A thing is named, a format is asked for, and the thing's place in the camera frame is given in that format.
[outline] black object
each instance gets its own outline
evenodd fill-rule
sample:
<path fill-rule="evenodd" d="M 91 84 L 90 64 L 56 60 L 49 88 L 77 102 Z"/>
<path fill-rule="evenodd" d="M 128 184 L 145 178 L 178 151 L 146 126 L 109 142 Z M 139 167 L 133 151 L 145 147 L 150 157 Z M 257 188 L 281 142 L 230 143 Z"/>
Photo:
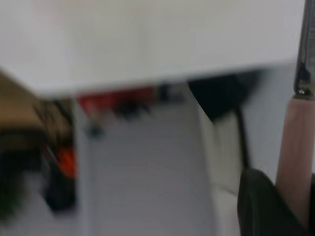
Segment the black object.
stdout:
<path fill-rule="evenodd" d="M 236 114 L 244 169 L 250 167 L 250 162 L 241 105 L 256 86 L 257 78 L 256 72 L 251 72 L 244 74 L 242 79 L 237 75 L 228 75 L 188 83 L 192 94 L 213 123 L 228 112 L 234 111 Z"/>
<path fill-rule="evenodd" d="M 6 151 L 0 155 L 0 181 L 12 180 L 24 171 L 39 172 L 41 168 L 41 151 L 30 150 Z"/>
<path fill-rule="evenodd" d="M 52 166 L 50 181 L 44 191 L 44 198 L 54 213 L 73 209 L 76 203 L 75 180 L 66 177 L 57 165 Z"/>
<path fill-rule="evenodd" d="M 68 122 L 68 124 L 73 127 L 73 118 L 72 118 L 72 114 L 70 114 L 66 108 L 64 108 L 64 106 L 61 104 L 61 102 L 59 101 L 55 101 L 54 102 L 56 107 L 58 108 L 60 114 L 63 116 L 63 118 Z"/>
<path fill-rule="evenodd" d="M 21 180 L 0 180 L 0 224 L 12 219 L 22 205 L 23 190 Z"/>
<path fill-rule="evenodd" d="M 306 69 L 305 63 L 301 63 L 301 66 L 299 67 L 298 70 L 298 78 L 303 78 L 303 81 L 306 83 L 310 83 L 311 82 L 311 74 L 310 72 Z"/>
<path fill-rule="evenodd" d="M 149 114 L 150 113 L 149 106 L 145 103 L 132 101 L 132 100 L 126 101 L 118 105 L 117 108 L 113 110 L 115 115 L 119 117 L 123 117 L 127 120 L 138 118 L 142 111 Z"/>
<path fill-rule="evenodd" d="M 102 137 L 105 134 L 105 131 L 100 125 L 91 122 L 86 128 L 86 134 L 92 139 L 97 139 Z"/>
<path fill-rule="evenodd" d="M 242 236 L 315 235 L 315 176 L 312 176 L 309 230 L 298 222 L 273 183 L 258 170 L 243 172 L 237 211 Z"/>

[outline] wooden handle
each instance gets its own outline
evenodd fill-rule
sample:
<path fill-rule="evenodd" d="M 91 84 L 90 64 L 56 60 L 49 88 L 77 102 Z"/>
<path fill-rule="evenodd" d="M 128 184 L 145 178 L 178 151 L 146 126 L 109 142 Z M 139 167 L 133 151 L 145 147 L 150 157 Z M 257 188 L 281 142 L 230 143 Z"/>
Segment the wooden handle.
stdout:
<path fill-rule="evenodd" d="M 276 188 L 308 228 L 315 135 L 315 102 L 292 99 L 283 127 Z"/>

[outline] green plant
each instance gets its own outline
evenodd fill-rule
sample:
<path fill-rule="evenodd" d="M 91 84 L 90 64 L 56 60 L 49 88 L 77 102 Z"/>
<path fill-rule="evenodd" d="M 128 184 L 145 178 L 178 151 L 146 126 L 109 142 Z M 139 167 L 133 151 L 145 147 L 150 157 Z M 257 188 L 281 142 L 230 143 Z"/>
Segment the green plant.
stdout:
<path fill-rule="evenodd" d="M 14 217 L 22 203 L 22 188 L 17 181 L 0 181 L 0 224 Z"/>

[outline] white shelf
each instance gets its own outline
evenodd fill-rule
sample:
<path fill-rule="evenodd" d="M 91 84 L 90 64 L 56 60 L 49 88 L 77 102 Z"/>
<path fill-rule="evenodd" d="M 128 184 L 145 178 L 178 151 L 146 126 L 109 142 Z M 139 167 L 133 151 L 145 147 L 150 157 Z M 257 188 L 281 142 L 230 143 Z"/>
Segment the white shelf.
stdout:
<path fill-rule="evenodd" d="M 0 66 L 42 97 L 297 56 L 302 0 L 2 0 Z"/>

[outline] orange object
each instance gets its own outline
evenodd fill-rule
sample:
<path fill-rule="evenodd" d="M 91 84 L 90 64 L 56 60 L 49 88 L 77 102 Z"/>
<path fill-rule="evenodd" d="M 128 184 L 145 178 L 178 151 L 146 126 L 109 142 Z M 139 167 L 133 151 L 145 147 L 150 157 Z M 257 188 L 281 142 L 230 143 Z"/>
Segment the orange object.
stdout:
<path fill-rule="evenodd" d="M 58 166 L 68 178 L 76 177 L 74 147 L 61 147 L 57 151 Z"/>

